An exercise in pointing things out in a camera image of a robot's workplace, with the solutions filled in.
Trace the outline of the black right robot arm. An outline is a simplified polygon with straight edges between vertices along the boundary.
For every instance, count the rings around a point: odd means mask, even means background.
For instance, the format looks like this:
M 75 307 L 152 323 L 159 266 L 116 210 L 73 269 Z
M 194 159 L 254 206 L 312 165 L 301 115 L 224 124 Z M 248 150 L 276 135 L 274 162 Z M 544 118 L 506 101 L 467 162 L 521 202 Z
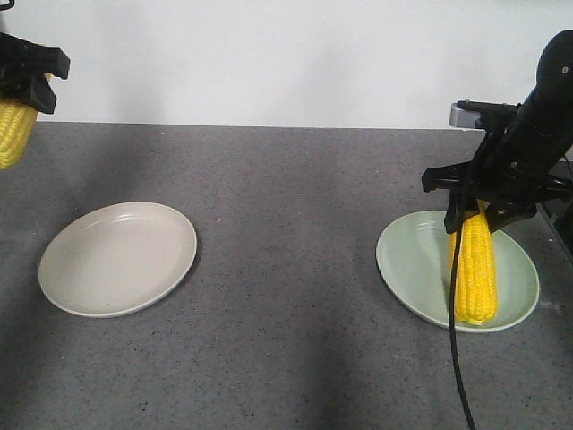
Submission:
M 486 132 L 473 158 L 427 168 L 423 189 L 449 191 L 444 224 L 453 233 L 486 203 L 494 232 L 533 217 L 537 204 L 572 197 L 572 182 L 552 175 L 572 146 L 572 32 L 553 37 L 541 54 L 536 84 L 517 105 L 460 100 L 452 104 L 450 125 Z

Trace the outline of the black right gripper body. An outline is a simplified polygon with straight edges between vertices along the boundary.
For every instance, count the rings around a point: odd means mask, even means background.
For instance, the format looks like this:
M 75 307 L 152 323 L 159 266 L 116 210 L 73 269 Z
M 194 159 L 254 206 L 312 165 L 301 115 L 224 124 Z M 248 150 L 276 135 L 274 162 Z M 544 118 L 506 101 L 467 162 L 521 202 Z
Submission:
M 572 146 L 571 123 L 480 127 L 487 134 L 465 164 L 466 215 L 478 213 L 479 201 L 488 215 L 534 215 L 539 202 L 572 197 L 572 182 L 550 174 Z

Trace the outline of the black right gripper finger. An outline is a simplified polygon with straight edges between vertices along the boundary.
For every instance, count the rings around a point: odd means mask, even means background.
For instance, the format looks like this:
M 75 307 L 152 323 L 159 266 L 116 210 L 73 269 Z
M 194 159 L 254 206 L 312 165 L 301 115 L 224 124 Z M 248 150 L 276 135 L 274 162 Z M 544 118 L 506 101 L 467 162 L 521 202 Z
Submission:
M 474 174 L 469 175 L 471 162 L 461 162 L 443 167 L 427 168 L 422 175 L 422 186 L 426 193 L 437 189 L 461 193 L 478 194 L 479 187 Z
M 537 213 L 535 204 L 524 209 L 503 210 L 492 203 L 486 203 L 484 208 L 481 209 L 481 203 L 482 201 L 474 197 L 450 192 L 449 204 L 444 219 L 446 231 L 449 234 L 454 233 L 458 231 L 459 226 L 465 221 L 478 215 L 484 215 L 489 232 L 494 233 L 511 223 L 530 219 Z

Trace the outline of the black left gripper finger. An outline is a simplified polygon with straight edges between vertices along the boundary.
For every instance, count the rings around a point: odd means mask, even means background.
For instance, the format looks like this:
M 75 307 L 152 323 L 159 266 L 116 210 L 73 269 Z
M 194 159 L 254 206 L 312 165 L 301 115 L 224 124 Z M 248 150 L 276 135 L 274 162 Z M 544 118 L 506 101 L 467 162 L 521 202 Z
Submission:
M 52 115 L 56 109 L 56 95 L 49 85 L 49 75 L 42 73 L 19 81 L 1 81 L 1 98 L 22 103 L 48 115 Z
M 59 47 L 47 47 L 1 34 L 1 78 L 20 79 L 37 74 L 52 74 L 66 80 L 71 60 Z

